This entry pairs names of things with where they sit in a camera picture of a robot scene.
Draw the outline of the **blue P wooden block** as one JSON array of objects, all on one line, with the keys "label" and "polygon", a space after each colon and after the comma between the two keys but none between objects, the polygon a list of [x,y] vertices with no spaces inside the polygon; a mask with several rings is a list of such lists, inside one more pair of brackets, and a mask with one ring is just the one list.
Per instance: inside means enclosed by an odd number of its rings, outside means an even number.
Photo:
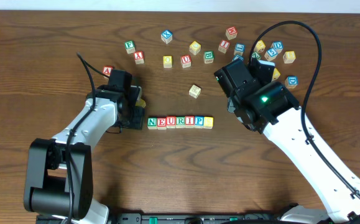
[{"label": "blue P wooden block", "polygon": [[204,127],[204,116],[195,116],[194,128],[203,129]]}]

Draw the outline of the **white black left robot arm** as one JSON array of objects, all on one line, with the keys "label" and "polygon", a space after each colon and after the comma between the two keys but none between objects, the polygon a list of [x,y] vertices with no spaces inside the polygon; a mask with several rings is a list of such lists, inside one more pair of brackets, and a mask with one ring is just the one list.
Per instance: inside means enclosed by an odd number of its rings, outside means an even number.
[{"label": "white black left robot arm", "polygon": [[30,147],[24,208],[72,223],[107,223],[109,208],[93,198],[91,153],[110,127],[142,129],[142,88],[129,93],[97,89],[76,118],[50,139]]}]

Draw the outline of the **green N wooden block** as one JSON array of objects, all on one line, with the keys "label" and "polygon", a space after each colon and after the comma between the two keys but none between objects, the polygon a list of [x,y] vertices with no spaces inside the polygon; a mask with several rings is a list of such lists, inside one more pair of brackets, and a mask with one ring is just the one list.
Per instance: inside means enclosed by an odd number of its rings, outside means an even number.
[{"label": "green N wooden block", "polygon": [[153,117],[147,118],[147,128],[157,129],[157,118],[153,118]]}]

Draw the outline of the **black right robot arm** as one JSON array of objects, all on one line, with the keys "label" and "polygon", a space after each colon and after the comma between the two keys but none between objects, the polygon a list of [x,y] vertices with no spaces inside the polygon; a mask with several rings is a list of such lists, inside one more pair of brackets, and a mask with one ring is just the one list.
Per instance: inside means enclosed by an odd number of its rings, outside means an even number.
[{"label": "black right robot arm", "polygon": [[322,210],[296,205],[279,215],[279,222],[360,223],[360,178],[318,134],[283,84],[263,86],[253,80],[223,90],[229,112],[281,149],[324,205]]}]

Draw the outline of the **green R wooden block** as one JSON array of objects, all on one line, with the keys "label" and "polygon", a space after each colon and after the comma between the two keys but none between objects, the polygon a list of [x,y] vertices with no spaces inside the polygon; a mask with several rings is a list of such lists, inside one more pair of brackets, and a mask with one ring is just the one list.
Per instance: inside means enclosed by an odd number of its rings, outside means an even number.
[{"label": "green R wooden block", "polygon": [[175,126],[176,126],[176,128],[185,128],[185,117],[177,116]]}]

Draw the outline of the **red E wooden block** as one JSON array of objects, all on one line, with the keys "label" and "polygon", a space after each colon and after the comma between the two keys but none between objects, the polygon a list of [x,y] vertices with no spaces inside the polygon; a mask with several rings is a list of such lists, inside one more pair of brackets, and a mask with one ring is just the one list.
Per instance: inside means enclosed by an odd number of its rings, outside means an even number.
[{"label": "red E wooden block", "polygon": [[166,118],[157,118],[157,129],[167,129]]}]

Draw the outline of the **yellow S wooden block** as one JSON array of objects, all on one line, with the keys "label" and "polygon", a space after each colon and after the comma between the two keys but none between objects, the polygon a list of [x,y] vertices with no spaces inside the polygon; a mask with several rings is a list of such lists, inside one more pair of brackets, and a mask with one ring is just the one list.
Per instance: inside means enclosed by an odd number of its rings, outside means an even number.
[{"label": "yellow S wooden block", "polygon": [[205,116],[203,120],[203,128],[204,129],[212,129],[214,126],[214,117]]}]

